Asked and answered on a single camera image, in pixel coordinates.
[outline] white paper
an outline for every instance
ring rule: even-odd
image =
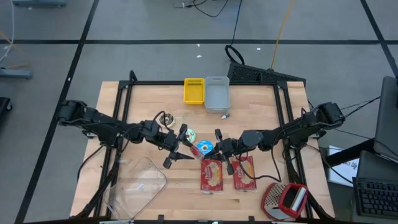
[[[340,148],[337,148],[335,146],[330,146],[328,155],[330,156],[330,155],[333,155],[334,153],[337,153],[340,151],[341,151]],[[358,172],[358,166],[359,166],[359,159],[354,159],[352,161],[342,163],[338,166],[334,166],[333,168],[335,171],[337,171],[343,177],[352,181],[353,177],[356,177],[356,173]],[[341,178],[330,168],[329,168],[328,172],[329,172],[329,182],[345,185],[348,187],[353,187],[353,185],[351,183],[349,183],[345,179]]]

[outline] wooden table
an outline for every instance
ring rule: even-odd
[[[98,111],[112,116],[117,87],[118,82],[103,82],[96,106]],[[288,87],[294,118],[297,118],[301,108],[308,109],[304,85],[301,82],[289,82]],[[220,114],[207,113],[204,105],[186,105],[183,102],[182,85],[134,85],[127,122],[138,123],[152,119],[159,111],[165,110],[177,118],[177,124],[173,126],[175,130],[178,131],[181,123],[185,123],[197,133],[195,143],[207,139],[213,144],[216,143],[216,128],[221,129],[224,138],[239,138],[246,129],[274,129],[279,126],[273,87],[230,86],[230,92],[231,116],[222,120]],[[280,95],[282,107],[285,109],[282,91]],[[285,110],[284,118],[288,121]],[[308,144],[318,147],[314,139],[310,139]],[[98,145],[97,139],[89,139],[85,157],[95,151]],[[180,146],[178,151],[190,155],[190,151],[184,146]],[[260,203],[266,187],[273,180],[257,180],[257,192],[238,192],[233,187],[232,176],[227,175],[223,164],[223,193],[206,195],[200,192],[200,163],[196,160],[177,161],[171,169],[164,169],[162,163],[168,153],[166,150],[159,151],[156,146],[144,141],[142,144],[130,144],[122,155],[123,160],[134,159],[133,162],[140,157],[149,157],[168,178],[164,191],[136,217],[137,220],[157,219],[159,214],[165,215],[166,220],[248,220],[250,215],[255,216],[256,220],[268,220],[260,209]],[[301,153],[309,190],[325,211],[334,216],[319,152],[308,147],[302,149]],[[254,158],[257,176],[268,174],[277,177],[270,151],[255,150],[249,154]],[[274,147],[274,155],[282,182],[288,183],[281,141]],[[104,150],[82,169],[70,215],[80,212],[95,193],[103,160]],[[106,207],[103,205],[101,208],[101,214],[104,214]]]

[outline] keyboard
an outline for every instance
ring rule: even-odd
[[[398,181],[354,178],[358,215],[398,219]]]

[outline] yellow bin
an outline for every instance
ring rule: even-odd
[[[200,105],[205,101],[205,79],[184,79],[184,102],[186,104]]]

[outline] white cable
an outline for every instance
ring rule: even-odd
[[[11,47],[14,43],[14,31],[15,31],[15,21],[14,21],[14,4],[12,3],[12,0],[10,0],[11,3],[11,26],[12,26],[12,33],[11,33],[11,44],[8,47],[6,53],[0,58],[0,63],[4,60],[5,57],[7,57],[8,52],[10,52]]]

